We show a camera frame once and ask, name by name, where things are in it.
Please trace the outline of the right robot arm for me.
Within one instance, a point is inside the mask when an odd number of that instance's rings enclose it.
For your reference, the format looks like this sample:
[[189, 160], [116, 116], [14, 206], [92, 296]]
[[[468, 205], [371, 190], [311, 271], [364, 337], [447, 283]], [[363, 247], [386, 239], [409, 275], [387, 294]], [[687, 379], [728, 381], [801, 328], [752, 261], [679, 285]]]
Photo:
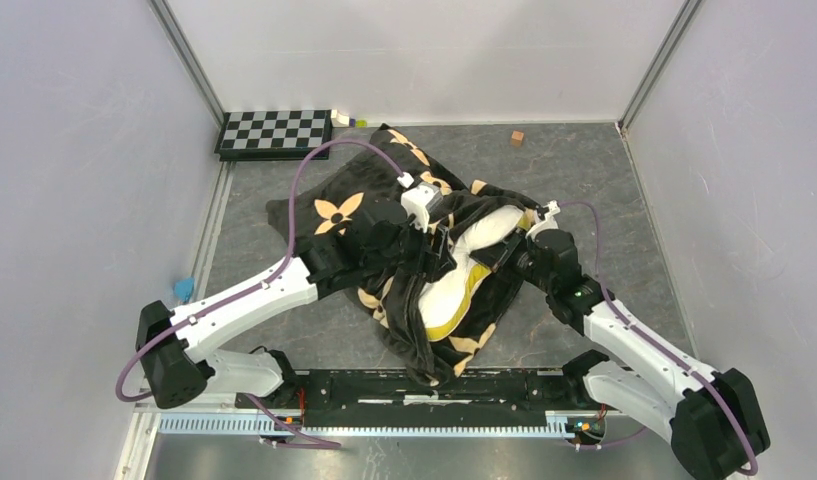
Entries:
[[635, 317], [583, 272], [570, 233], [516, 232], [471, 257], [541, 290], [559, 321], [603, 347], [563, 366], [569, 405], [595, 402], [634, 419], [669, 444], [695, 479], [757, 472], [771, 440], [751, 380], [697, 360]]

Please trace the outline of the white pillow with yellow edge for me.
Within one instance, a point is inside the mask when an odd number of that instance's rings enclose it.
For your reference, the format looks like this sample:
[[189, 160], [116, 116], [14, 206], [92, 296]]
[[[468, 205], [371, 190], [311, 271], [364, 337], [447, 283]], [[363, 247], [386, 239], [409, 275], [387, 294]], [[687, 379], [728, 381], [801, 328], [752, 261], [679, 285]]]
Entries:
[[464, 319], [472, 297], [492, 273], [470, 257], [474, 251], [504, 240], [518, 228], [528, 229], [534, 223], [529, 210], [506, 205], [481, 217], [455, 241], [451, 253], [455, 268], [440, 280], [427, 283], [418, 298], [427, 339], [437, 342], [451, 334]]

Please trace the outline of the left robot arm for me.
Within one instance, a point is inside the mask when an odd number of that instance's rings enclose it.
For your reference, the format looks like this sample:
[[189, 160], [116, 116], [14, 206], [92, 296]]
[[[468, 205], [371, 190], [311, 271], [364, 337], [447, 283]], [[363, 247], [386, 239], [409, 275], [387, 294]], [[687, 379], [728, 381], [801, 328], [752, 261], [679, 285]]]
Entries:
[[147, 304], [139, 315], [135, 363], [148, 390], [136, 398], [172, 409], [220, 391], [255, 394], [274, 407], [290, 405], [298, 381], [276, 355], [225, 352], [222, 345], [390, 267], [439, 280], [455, 267], [449, 230], [423, 225], [426, 217], [395, 201], [376, 201], [353, 220], [297, 239], [289, 258], [219, 294], [173, 309], [160, 300]]

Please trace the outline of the black pillowcase with yellow flowers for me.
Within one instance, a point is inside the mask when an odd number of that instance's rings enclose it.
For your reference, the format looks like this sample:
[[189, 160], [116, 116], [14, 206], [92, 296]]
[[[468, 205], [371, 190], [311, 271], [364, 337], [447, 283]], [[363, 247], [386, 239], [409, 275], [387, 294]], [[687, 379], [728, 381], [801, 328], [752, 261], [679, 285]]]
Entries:
[[522, 285], [475, 254], [525, 235], [538, 209], [519, 193], [463, 184], [389, 126], [316, 188], [266, 206], [320, 295], [345, 291], [432, 387], [462, 374]]

